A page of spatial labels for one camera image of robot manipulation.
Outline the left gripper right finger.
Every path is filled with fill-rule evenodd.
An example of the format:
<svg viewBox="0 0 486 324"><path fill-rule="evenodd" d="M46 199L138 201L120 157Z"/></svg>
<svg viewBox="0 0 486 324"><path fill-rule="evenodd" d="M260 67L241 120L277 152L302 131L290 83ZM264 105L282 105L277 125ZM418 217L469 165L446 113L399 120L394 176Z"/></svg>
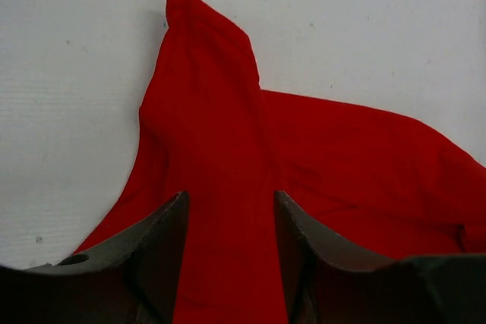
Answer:
<svg viewBox="0 0 486 324"><path fill-rule="evenodd" d="M393 260L361 247L274 194L290 323L483 323L483 254Z"/></svg>

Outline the red t shirt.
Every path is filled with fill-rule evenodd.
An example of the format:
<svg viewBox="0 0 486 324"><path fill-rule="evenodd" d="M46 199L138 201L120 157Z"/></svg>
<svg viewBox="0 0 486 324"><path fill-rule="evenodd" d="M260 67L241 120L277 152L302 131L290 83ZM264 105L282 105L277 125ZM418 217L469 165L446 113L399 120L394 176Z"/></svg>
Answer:
<svg viewBox="0 0 486 324"><path fill-rule="evenodd" d="M485 169L413 118L262 90L247 34L202 0L166 0L137 158L88 249L180 191L191 200L176 323L284 323L273 219L283 190L394 259L485 250Z"/></svg>

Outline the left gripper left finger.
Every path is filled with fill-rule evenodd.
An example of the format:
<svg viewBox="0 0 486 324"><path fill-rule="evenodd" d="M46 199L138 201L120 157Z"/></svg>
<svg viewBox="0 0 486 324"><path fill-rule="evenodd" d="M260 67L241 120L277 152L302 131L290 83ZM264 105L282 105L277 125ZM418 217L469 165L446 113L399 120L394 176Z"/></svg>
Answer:
<svg viewBox="0 0 486 324"><path fill-rule="evenodd" d="M189 196L57 265L1 267L3 323L171 323Z"/></svg>

